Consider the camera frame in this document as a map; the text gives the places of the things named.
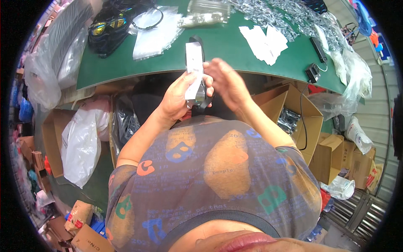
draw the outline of brown paper bag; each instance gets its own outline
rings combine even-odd
[[[93,214],[93,205],[76,201],[64,225],[67,231],[80,229],[84,224],[89,225]]]

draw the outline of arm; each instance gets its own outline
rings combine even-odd
[[[160,107],[148,117],[145,123],[134,133],[120,151],[116,167],[121,165],[137,166],[146,150],[152,145],[155,138],[162,132],[169,130],[175,121],[163,116]]]
[[[292,146],[297,148],[293,139],[268,118],[252,99],[246,102],[235,114],[254,128],[273,147]]]
[[[213,79],[204,75],[207,86],[207,96],[212,96]],[[196,75],[184,72],[167,89],[161,104],[148,117],[145,123],[134,133],[120,151],[116,167],[121,165],[137,166],[155,138],[162,132],[169,130],[175,122],[188,111],[185,101],[185,92],[196,79]]]
[[[242,77],[223,60],[215,58],[205,62],[204,71],[213,77],[213,88],[225,104],[273,147],[296,147],[293,139],[270,120],[252,100]]]

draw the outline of stack of white paper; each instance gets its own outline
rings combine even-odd
[[[270,66],[276,63],[276,59],[280,56],[280,53],[288,48],[287,39],[272,26],[267,27],[266,35],[264,35],[264,32],[258,25],[255,25],[251,30],[247,26],[240,26],[239,30],[245,37],[256,58],[264,60]]]

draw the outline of white paper card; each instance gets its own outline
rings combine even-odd
[[[256,58],[264,60],[270,66],[276,62],[280,53],[288,48],[285,36],[272,26],[267,27],[266,35],[258,25],[251,30],[247,26],[240,26],[239,30]]]
[[[185,100],[192,100],[196,98],[203,79],[202,46],[199,42],[186,43],[186,70],[188,73],[196,73],[196,80],[185,92]]]

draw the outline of green workbench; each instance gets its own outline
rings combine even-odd
[[[166,6],[179,6],[179,13],[187,13],[189,0],[158,0],[158,4]],[[163,55],[134,61],[132,58],[136,37],[129,35],[121,46],[108,58],[101,59],[92,54],[88,46],[84,50],[80,65],[77,90],[93,87],[111,81],[134,76],[166,73],[185,70],[185,43],[189,37],[196,34],[202,38],[206,60],[215,57],[222,58],[235,70],[244,73],[257,73],[294,79],[307,82],[305,69],[320,63],[308,37],[301,35],[294,42],[287,43],[288,48],[281,52],[273,66],[258,60],[249,47],[246,39],[239,31],[239,26],[253,28],[252,21],[243,19],[243,13],[231,14],[227,24],[204,25],[187,28],[172,43],[169,50]],[[342,94],[345,86],[337,77],[333,61],[328,57],[328,70],[321,72],[321,77],[315,85]]]

